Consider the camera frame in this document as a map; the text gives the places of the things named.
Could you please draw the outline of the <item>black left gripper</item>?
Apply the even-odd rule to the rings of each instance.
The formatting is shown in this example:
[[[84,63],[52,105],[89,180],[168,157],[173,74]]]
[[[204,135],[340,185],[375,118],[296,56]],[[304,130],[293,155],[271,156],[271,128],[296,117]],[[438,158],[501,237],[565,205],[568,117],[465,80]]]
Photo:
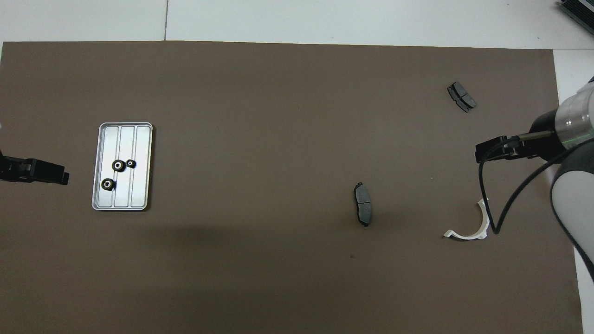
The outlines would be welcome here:
[[[68,185],[70,174],[65,167],[39,159],[21,159],[5,156],[0,151],[0,179],[8,182],[44,182]]]

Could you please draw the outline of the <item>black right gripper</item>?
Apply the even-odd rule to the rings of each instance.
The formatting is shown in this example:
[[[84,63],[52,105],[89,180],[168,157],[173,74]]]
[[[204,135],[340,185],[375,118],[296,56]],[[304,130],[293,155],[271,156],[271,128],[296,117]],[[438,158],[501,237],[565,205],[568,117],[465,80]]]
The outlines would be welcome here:
[[[498,136],[476,145],[477,163],[505,159],[514,153],[510,160],[522,158],[542,158],[551,161],[566,152],[555,129],[557,110],[547,112],[533,121],[528,133],[514,136]]]

